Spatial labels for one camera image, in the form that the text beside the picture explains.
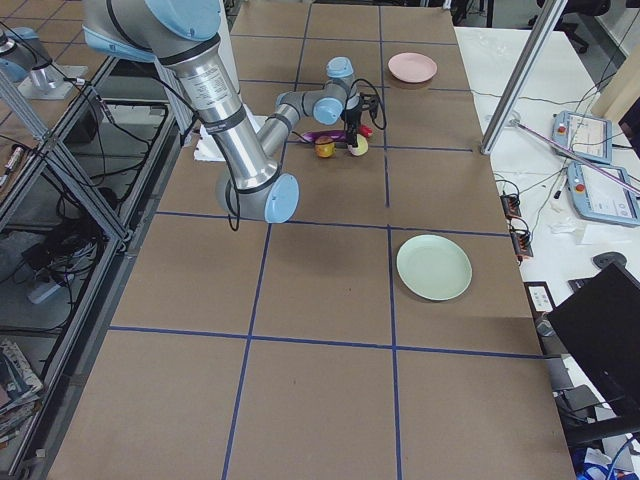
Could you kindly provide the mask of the second robot base grey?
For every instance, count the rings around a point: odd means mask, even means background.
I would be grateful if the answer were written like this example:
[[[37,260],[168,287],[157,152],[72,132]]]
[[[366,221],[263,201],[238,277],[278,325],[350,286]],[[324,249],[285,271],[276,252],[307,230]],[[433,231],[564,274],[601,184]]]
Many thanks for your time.
[[[1,30],[1,72],[33,100],[62,100],[71,91],[68,75],[29,27]]]

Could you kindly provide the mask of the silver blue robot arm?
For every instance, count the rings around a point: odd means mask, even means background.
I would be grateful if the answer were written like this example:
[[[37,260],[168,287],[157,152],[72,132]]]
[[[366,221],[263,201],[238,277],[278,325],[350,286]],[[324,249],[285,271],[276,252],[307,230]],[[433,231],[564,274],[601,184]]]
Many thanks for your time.
[[[298,182],[272,156],[301,118],[325,125],[343,120],[348,144],[357,145],[364,100],[348,58],[329,61],[322,89],[282,94],[275,112],[255,129],[219,55],[225,24],[219,2],[86,1],[83,6],[91,48],[130,61],[159,62],[182,84],[227,164],[216,195],[229,215],[267,223],[293,216]]]

